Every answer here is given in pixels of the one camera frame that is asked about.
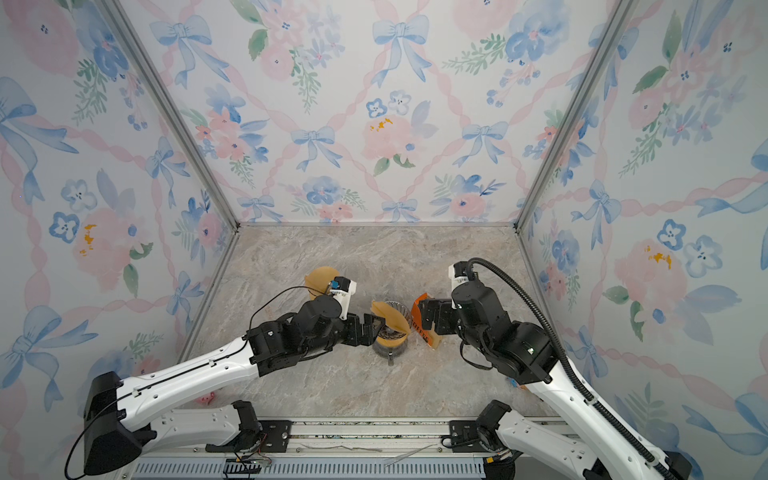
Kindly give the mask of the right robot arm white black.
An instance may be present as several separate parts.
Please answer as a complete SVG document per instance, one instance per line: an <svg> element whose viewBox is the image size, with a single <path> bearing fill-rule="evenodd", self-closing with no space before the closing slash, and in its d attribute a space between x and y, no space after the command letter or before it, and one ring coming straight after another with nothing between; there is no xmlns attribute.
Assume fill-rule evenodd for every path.
<svg viewBox="0 0 768 480"><path fill-rule="evenodd" d="M554 409L575 432L560 435L511 406L491 401L477 417L480 443L494 454L525 454L570 479L688 479L691 462L665 451L591 392L546 331L513 321L495 291L478 280L454 286L450 298L420 297L416 316L439 335L457 335L485 367L513 379Z"/></svg>

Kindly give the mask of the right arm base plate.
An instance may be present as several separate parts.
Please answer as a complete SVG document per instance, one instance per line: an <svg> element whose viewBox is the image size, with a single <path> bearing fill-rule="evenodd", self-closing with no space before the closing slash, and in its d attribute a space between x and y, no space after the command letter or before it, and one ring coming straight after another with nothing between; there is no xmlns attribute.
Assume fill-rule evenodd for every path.
<svg viewBox="0 0 768 480"><path fill-rule="evenodd" d="M449 434L442 444L453 453L493 454L499 450L495 432L477 420L450 421Z"/></svg>

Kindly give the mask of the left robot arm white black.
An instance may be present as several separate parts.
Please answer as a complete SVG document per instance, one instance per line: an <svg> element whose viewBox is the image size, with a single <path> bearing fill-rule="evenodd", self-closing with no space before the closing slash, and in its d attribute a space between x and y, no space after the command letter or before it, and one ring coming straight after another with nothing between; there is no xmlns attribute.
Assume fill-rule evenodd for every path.
<svg viewBox="0 0 768 480"><path fill-rule="evenodd" d="M305 302L296 312L249 328L230 343L205 355L148 375L122 379L107 372L93 379L84 411L83 473L97 476L138 459L149 446L180 440L202 443L214 453L243 453L267 435L248 401L230 408L235 421L214 419L213 434L203 422L174 426L170 412L205 393L241 381L262 378L325 355L337 345L373 345L385 324L381 316L349 312L349 294L336 292Z"/></svg>

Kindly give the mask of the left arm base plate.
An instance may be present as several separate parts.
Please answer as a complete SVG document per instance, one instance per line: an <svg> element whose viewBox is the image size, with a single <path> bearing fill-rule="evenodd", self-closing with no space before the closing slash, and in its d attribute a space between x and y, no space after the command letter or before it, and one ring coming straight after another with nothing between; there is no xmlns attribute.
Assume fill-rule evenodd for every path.
<svg viewBox="0 0 768 480"><path fill-rule="evenodd" d="M207 453L286 453L293 422L290 420L243 421L237 435L222 445L208 443Z"/></svg>

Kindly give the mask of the grey glass dripper cone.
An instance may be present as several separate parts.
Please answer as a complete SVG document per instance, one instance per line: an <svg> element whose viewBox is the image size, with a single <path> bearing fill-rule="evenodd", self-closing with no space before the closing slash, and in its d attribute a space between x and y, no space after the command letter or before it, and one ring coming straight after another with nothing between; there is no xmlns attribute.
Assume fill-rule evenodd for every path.
<svg viewBox="0 0 768 480"><path fill-rule="evenodd" d="M385 301L383 312L386 324L390 329L404 335L408 335L411 332L410 321L404 307L400 303Z"/></svg>

